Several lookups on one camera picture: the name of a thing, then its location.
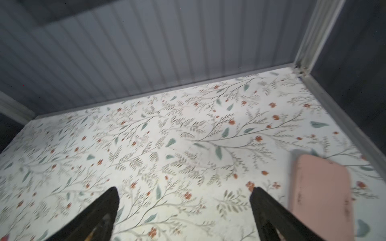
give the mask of metal frame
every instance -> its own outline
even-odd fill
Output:
[[[318,0],[295,58],[296,66],[310,73],[346,0]]]
[[[310,74],[304,74],[301,80],[385,181],[386,156]]]
[[[161,90],[157,90],[157,91],[147,92],[147,93],[144,93],[144,94],[138,94],[138,95],[134,95],[134,96],[129,96],[129,97],[121,98],[121,99],[114,99],[114,100],[111,100],[111,101],[101,102],[101,103],[97,103],[97,104],[91,104],[91,105],[88,105],[88,106],[82,106],[82,107],[73,108],[73,109],[69,109],[69,110],[58,111],[58,112],[49,113],[49,114],[45,114],[45,115],[39,115],[35,119],[41,119],[41,118],[45,118],[45,117],[49,117],[49,116],[65,114],[65,113],[68,113],[68,112],[73,112],[73,111],[79,111],[79,110],[85,110],[85,109],[100,107],[100,106],[107,105],[107,104],[114,104],[114,103],[118,103],[118,102],[121,102],[121,101],[128,101],[128,100],[131,100],[131,99],[137,99],[137,98],[141,98],[141,97],[144,97],[144,96],[164,93],[164,92],[168,92],[168,91],[174,91],[174,90],[178,90],[178,89],[190,88],[190,87],[194,87],[194,86],[202,85],[202,84],[210,84],[210,83],[213,83],[213,82],[219,82],[219,81],[223,81],[223,80],[238,78],[238,77],[242,77],[242,76],[246,76],[246,75],[250,75],[250,74],[259,74],[259,73],[262,73],[262,72],[271,71],[271,70],[275,70],[275,69],[281,69],[281,68],[287,68],[287,67],[293,67],[293,63],[278,65],[278,66],[274,66],[274,67],[269,67],[269,68],[259,69],[259,70],[249,71],[249,72],[244,72],[244,73],[240,73],[240,74],[228,75],[228,76],[220,77],[220,78],[216,78],[216,79],[210,79],[210,80],[206,80],[206,81],[199,81],[199,82],[195,82],[195,83],[192,83],[192,84],[180,85],[180,86],[171,87],[171,88],[167,88],[167,89],[161,89]]]
[[[0,91],[0,113],[13,119],[14,121],[26,125],[30,120],[33,120],[36,114],[12,99],[8,95]]]

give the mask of pink object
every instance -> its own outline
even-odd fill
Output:
[[[302,155],[293,171],[291,212],[326,241],[353,241],[347,169],[320,157]]]

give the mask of wall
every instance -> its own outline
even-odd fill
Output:
[[[312,76],[386,153],[386,9],[347,0]]]
[[[0,1],[2,91],[37,115],[291,63],[316,0],[71,2]]]

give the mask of paneled wall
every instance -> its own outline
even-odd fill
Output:
[[[46,114],[291,63],[316,0],[2,0],[0,90]]]
[[[386,5],[347,0],[312,76],[386,153]]]

